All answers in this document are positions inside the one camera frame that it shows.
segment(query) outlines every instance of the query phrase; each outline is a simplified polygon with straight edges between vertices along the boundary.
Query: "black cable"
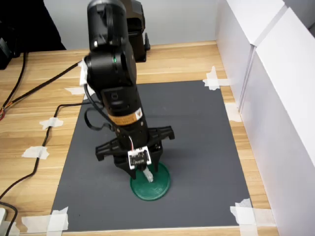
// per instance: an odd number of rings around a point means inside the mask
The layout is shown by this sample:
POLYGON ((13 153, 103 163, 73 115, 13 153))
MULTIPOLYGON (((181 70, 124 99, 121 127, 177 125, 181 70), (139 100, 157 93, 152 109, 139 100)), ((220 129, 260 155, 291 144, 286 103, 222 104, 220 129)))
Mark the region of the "black cable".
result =
POLYGON ((130 134, 129 134, 128 131, 126 131, 125 129, 123 129, 123 128, 117 126, 117 125, 108 117, 108 115, 105 114, 104 111, 103 111, 100 107, 98 107, 98 106, 96 105, 95 101, 91 98, 91 95, 90 95, 90 93, 89 93, 89 91, 88 91, 88 85, 87 85, 87 84, 84 85, 84 91, 85 91, 85 94, 86 94, 86 96, 88 97, 88 100, 90 101, 90 103, 93 105, 93 107, 95 108, 95 110, 97 110, 97 111, 102 115, 102 117, 104 117, 113 127, 115 127, 116 129, 118 129, 120 132, 126 134, 127 136, 130 136, 130 134))
POLYGON ((15 103, 17 101, 20 101, 21 99, 31 95, 32 93, 40 90, 41 88, 45 87, 46 85, 54 82, 56 79, 60 78, 62 75, 64 75, 65 73, 69 72, 70 70, 72 70, 73 68, 77 67, 79 62, 73 64, 72 66, 70 66, 69 68, 67 68, 66 70, 64 70, 63 72, 61 72, 60 74, 56 75, 55 77, 51 78, 50 80, 47 80, 46 82, 36 86, 35 88, 33 88, 32 90, 28 91, 27 93, 23 94, 22 96, 19 96, 18 98, 14 99, 12 101, 12 103, 15 103))
POLYGON ((14 216, 13 216, 13 218, 12 218, 12 220, 11 220, 9 226, 8 226, 8 229, 6 230, 6 233, 5 233, 5 236, 9 236, 9 233, 10 233, 10 230, 11 230, 11 228, 12 228, 12 225, 13 225, 14 221, 16 220, 16 217, 18 216, 18 210, 17 210, 17 208, 15 208, 14 206, 12 206, 12 205, 10 205, 10 204, 8 204, 8 203, 0 202, 0 205, 9 207, 9 208, 11 208, 12 210, 14 210, 14 216))
MULTIPOLYGON (((60 104, 60 105, 57 107, 56 111, 55 111, 54 117, 55 117, 55 118, 57 117, 58 111, 59 111, 59 109, 60 109, 61 107, 74 107, 74 106, 80 106, 80 105, 86 105, 86 104, 90 104, 90 102, 72 103, 72 104, 60 104)), ((47 129, 47 131, 46 131, 46 136, 45 136, 45 139, 44 139, 43 144, 42 144, 43 147, 46 146, 46 143, 47 143, 47 140, 48 140, 48 137, 49 137, 49 132, 50 132, 51 128, 52 128, 52 127, 49 126, 48 129, 47 129)), ((0 195, 0 200, 1 200, 1 199, 4 197, 4 195, 5 195, 8 191, 10 191, 10 189, 11 189, 12 187, 14 187, 16 184, 18 184, 19 182, 21 182, 21 181, 23 181, 23 180, 25 180, 25 179, 27 179, 27 178, 33 176, 33 175, 35 175, 35 173, 36 173, 36 171, 37 171, 37 168, 38 168, 38 164, 39 164, 39 157, 36 158, 33 171, 32 171, 30 174, 28 174, 28 175, 26 175, 26 176, 20 178, 19 180, 15 181, 13 184, 11 184, 11 185, 0 195)), ((8 203, 0 202, 0 205, 7 206, 7 207, 13 209, 14 212, 15 212, 15 213, 14 213, 14 216, 13 216, 13 218, 12 218, 10 224, 9 224, 9 227, 8 227, 8 229, 7 229, 7 231, 6 231, 6 234, 5 234, 5 236, 8 236, 8 235, 9 235, 9 232, 10 232, 10 230, 11 230, 11 227, 12 227, 14 221, 16 220, 16 217, 17 217, 17 214, 18 214, 18 210, 17 210, 17 208, 15 208, 14 206, 12 206, 12 205, 10 205, 10 204, 8 204, 8 203)))
POLYGON ((24 74, 24 70, 25 70, 25 66, 26 66, 26 58, 27 58, 27 52, 23 53, 23 65, 22 65, 22 69, 21 69, 21 73, 20 76, 18 78, 18 81, 16 82, 16 85, 14 86, 12 92, 10 93, 10 95, 8 96, 8 98, 6 99, 6 101, 4 102, 4 104, 2 105, 2 107, 4 108, 8 102, 10 101, 11 97, 13 96, 13 94, 15 93, 16 89, 18 88, 21 80, 22 80, 22 76, 24 74))
POLYGON ((88 128, 90 128, 91 130, 95 130, 95 131, 100 131, 102 130, 104 127, 108 128, 110 131, 115 131, 113 126, 109 123, 104 123, 101 127, 96 127, 94 125, 91 124, 91 122, 89 121, 88 118, 88 113, 89 111, 95 111, 95 108, 93 107, 89 107, 85 112, 84 112, 84 121, 85 124, 87 124, 88 128))

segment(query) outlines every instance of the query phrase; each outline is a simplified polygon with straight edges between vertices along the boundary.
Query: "orange label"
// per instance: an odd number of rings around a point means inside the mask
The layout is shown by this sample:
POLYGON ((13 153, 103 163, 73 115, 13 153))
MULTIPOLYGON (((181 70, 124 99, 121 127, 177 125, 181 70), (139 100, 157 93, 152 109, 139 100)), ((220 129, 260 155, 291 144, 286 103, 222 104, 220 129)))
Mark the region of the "orange label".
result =
POLYGON ((116 125, 129 125, 135 123, 142 117, 142 111, 141 108, 139 108, 137 111, 127 116, 122 117, 114 117, 111 115, 108 116, 116 125))

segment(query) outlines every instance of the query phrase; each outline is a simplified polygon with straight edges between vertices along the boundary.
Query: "black device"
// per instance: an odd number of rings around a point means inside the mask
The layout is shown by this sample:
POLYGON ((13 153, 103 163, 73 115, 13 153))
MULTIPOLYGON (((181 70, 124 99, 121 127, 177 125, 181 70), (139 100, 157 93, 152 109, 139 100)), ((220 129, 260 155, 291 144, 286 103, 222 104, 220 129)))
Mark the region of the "black device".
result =
POLYGON ((155 171, 163 152, 162 140, 174 139, 171 126, 148 128, 136 85, 136 63, 129 42, 126 9, 119 0, 93 0, 88 5, 90 53, 84 58, 87 82, 105 106, 116 138, 96 147, 99 161, 112 155, 114 164, 133 179, 144 170, 148 153, 128 155, 147 147, 155 171))
POLYGON ((133 49, 133 55, 136 62, 145 62, 147 60, 147 51, 151 46, 148 34, 145 33, 145 44, 143 44, 143 31, 146 27, 143 7, 136 0, 121 0, 126 8, 127 26, 129 42, 133 49))
POLYGON ((12 58, 19 56, 16 30, 0 21, 0 70, 4 70, 12 58))

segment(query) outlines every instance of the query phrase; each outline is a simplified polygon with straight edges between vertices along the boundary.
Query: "white foam board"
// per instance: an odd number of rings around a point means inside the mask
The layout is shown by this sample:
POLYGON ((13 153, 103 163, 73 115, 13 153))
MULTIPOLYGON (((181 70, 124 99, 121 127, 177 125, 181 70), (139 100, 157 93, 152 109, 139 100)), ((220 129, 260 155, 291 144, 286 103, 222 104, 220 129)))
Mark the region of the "white foam board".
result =
POLYGON ((315 39, 289 9, 257 48, 262 63, 315 164, 315 39))
POLYGON ((282 0, 218 2, 217 44, 239 109, 255 47, 286 10, 282 0))
POLYGON ((282 0, 227 0, 248 41, 257 39, 284 6, 282 0))
POLYGON ((235 102, 239 104, 253 45, 248 42, 240 24, 225 0, 219 1, 217 23, 218 49, 235 102))
POLYGON ((315 232, 314 61, 289 9, 254 53, 241 110, 280 236, 315 232))

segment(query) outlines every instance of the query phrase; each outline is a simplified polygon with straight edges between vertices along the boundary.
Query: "white connector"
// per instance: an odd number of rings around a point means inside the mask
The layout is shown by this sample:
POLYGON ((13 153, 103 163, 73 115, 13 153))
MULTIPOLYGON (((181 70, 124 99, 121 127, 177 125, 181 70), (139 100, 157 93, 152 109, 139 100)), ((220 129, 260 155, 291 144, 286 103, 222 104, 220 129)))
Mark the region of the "white connector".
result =
POLYGON ((148 167, 144 169, 143 174, 150 183, 153 182, 153 174, 151 173, 148 167))
POLYGON ((4 208, 0 208, 0 225, 6 218, 6 210, 4 208))

